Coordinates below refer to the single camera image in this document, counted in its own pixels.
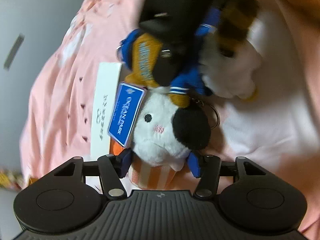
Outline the orange crochet ball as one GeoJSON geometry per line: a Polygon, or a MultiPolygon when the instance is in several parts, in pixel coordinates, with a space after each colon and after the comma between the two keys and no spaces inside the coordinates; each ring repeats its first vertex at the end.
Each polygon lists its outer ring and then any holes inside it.
{"type": "Polygon", "coordinates": [[[115,140],[110,140],[110,154],[112,155],[120,155],[124,148],[118,144],[115,140]]]}

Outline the white black-eared plush toy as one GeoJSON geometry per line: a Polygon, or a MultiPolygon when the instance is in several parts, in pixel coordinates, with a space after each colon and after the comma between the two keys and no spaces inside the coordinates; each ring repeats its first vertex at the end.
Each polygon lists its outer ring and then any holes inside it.
{"type": "Polygon", "coordinates": [[[144,190],[166,190],[183,169],[191,151],[208,146],[211,128],[203,109],[181,108],[165,94],[149,92],[132,136],[133,162],[129,179],[144,190]]]}

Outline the brown sailor plush toy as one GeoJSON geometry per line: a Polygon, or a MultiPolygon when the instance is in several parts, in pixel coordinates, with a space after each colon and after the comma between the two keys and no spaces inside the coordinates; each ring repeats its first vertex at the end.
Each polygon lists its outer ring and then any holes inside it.
{"type": "Polygon", "coordinates": [[[190,93],[252,100],[257,94],[252,75],[262,58],[247,36],[258,11],[256,0],[232,0],[222,10],[211,10],[181,46],[133,30],[117,49],[130,70],[125,81],[167,94],[182,108],[189,105],[190,93]]]}

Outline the white long glasses box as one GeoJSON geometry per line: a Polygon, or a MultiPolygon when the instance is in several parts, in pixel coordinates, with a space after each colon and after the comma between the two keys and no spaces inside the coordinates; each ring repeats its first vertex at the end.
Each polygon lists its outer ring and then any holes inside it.
{"type": "Polygon", "coordinates": [[[99,64],[91,122],[90,154],[92,160],[97,160],[100,156],[110,152],[111,137],[108,135],[108,126],[117,95],[120,72],[120,63],[102,62],[99,64]]]}

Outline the metal keyring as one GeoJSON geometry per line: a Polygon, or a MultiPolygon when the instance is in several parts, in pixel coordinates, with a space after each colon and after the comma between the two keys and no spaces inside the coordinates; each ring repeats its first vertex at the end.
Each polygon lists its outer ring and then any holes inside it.
{"type": "Polygon", "coordinates": [[[190,98],[190,101],[202,108],[208,118],[208,123],[211,130],[219,127],[221,118],[217,109],[212,104],[205,102],[199,98],[190,98]]]}

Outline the blue Ocean Park tag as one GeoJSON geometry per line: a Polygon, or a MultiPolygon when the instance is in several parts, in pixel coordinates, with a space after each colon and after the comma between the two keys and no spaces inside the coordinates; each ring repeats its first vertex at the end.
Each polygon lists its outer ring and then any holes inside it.
{"type": "Polygon", "coordinates": [[[131,133],[144,99],[146,90],[127,83],[120,83],[114,104],[108,134],[122,147],[129,145],[131,133]]]}

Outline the hanging plush toy column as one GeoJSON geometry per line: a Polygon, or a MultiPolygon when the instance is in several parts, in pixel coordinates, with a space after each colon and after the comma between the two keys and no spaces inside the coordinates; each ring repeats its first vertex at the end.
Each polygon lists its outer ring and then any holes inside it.
{"type": "Polygon", "coordinates": [[[29,184],[30,177],[24,177],[20,171],[9,170],[1,167],[1,188],[11,191],[21,191],[29,184]]]}

